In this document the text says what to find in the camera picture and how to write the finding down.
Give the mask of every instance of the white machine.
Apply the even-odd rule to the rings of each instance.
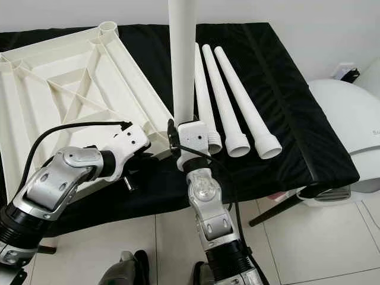
[[[380,97],[338,80],[311,81],[309,88],[351,155],[360,179],[343,188],[330,189],[315,199],[305,200],[305,203],[310,206],[335,205],[379,194]]]

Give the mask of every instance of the round pipe socket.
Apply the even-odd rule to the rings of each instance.
[[[224,76],[231,87],[232,93],[255,140],[257,153],[262,159],[271,159],[272,157],[277,156],[283,149],[281,144],[278,142],[277,138],[269,132],[266,124],[262,120],[262,117],[257,111],[251,98],[249,98],[247,91],[224,53],[224,50],[220,46],[217,46],[214,51],[223,70]]]
[[[169,0],[170,56],[176,125],[193,120],[196,0]]]
[[[195,43],[195,90],[197,91],[197,105],[199,119],[208,129],[208,151],[216,154],[222,149],[220,135],[216,130],[210,95],[207,89],[200,47]]]
[[[119,36],[118,25],[113,21],[105,21],[100,23],[99,29],[100,34],[106,34],[113,31],[117,36]]]
[[[231,157],[244,156],[249,153],[251,149],[249,142],[240,129],[210,46],[204,45],[202,51],[210,76],[211,85],[213,86],[224,133],[226,134],[226,148],[228,155]]]

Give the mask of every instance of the white wall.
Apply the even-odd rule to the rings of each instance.
[[[380,0],[198,0],[199,23],[269,21],[307,80],[380,56]],[[166,0],[0,0],[0,31],[167,24]]]

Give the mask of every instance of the table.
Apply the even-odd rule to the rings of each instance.
[[[67,28],[0,33],[0,51],[41,40],[75,33],[87,28]],[[163,25],[119,26],[119,35],[164,104],[172,112],[169,29]],[[227,166],[237,184],[239,201],[247,201],[306,187],[299,195],[313,198],[319,193],[353,183],[359,179],[355,166],[311,95],[308,85],[268,23],[199,24],[197,42],[211,48],[220,45],[254,101],[269,130],[283,146],[282,153],[261,160],[242,114],[226,84],[243,133],[252,146],[248,155],[231,158],[225,149],[215,155]],[[212,94],[211,84],[208,89]],[[224,133],[211,96],[216,126]],[[214,177],[223,188],[223,201],[230,202],[229,181],[212,166]],[[188,207],[185,175],[169,157],[132,175],[140,187],[129,193],[123,181],[70,204],[54,222],[47,236],[53,237],[111,221],[164,213]],[[301,202],[290,197],[260,215],[254,226]]]

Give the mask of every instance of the wall outlet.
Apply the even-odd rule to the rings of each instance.
[[[336,80],[341,80],[351,69],[355,68],[354,62],[341,62],[335,68],[334,72],[331,74],[331,77]]]

